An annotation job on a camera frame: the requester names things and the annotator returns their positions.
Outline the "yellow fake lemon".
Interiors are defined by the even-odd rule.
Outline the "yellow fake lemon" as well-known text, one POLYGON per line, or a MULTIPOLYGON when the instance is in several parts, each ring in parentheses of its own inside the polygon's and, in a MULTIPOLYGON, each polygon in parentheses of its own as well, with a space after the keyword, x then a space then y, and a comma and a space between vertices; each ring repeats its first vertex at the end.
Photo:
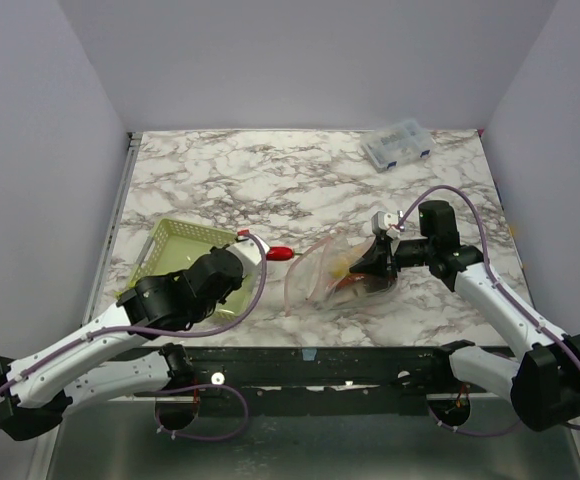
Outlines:
POLYGON ((329 264, 329 274, 332 278, 344 278, 349 274, 351 260, 343 255, 335 257, 329 264))

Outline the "clear zip top bag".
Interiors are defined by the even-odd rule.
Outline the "clear zip top bag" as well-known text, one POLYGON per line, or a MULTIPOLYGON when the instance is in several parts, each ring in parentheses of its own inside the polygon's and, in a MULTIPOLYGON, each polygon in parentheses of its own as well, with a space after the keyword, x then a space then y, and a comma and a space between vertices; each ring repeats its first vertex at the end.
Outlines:
POLYGON ((290 265, 284 313, 357 310, 382 302, 397 285, 390 238, 372 236, 354 244, 341 234, 331 235, 290 265))

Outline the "red fake chili pepper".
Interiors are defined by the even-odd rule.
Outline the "red fake chili pepper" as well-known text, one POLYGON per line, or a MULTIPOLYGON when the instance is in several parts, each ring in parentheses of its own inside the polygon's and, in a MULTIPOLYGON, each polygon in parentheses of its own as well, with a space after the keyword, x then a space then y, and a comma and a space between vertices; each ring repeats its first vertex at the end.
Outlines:
POLYGON ((285 262, 301 256, 300 252, 287 246, 272 246, 266 253, 266 260, 272 262, 285 262))

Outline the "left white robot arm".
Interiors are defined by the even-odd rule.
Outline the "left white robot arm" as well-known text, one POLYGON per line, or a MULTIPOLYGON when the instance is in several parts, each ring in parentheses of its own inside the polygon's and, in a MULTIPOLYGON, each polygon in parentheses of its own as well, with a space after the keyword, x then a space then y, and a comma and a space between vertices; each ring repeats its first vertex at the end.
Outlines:
POLYGON ((194 326, 267 275, 267 250, 246 240, 213 247, 187 269, 145 276, 92 322, 22 359, 0 356, 0 431, 36 438, 79 409, 137 393, 184 393, 195 375, 184 349, 168 344, 134 360, 116 356, 161 336, 206 337, 194 326))

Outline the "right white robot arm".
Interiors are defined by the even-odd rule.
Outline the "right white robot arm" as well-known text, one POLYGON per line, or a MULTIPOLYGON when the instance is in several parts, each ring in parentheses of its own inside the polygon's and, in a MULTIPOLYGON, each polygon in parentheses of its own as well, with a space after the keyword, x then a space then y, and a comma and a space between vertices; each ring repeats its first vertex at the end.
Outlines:
POLYGON ((402 240, 402 218, 379 211, 372 218, 375 239, 353 274, 394 280, 407 268, 425 267, 494 327, 513 353, 504 358, 469 342, 447 347, 430 367, 430 379, 450 392, 475 384, 508 401, 519 420, 540 432, 571 425, 580 417, 580 334, 555 327, 495 273, 486 249, 464 245, 451 205, 443 200, 418 206, 420 236, 402 240))

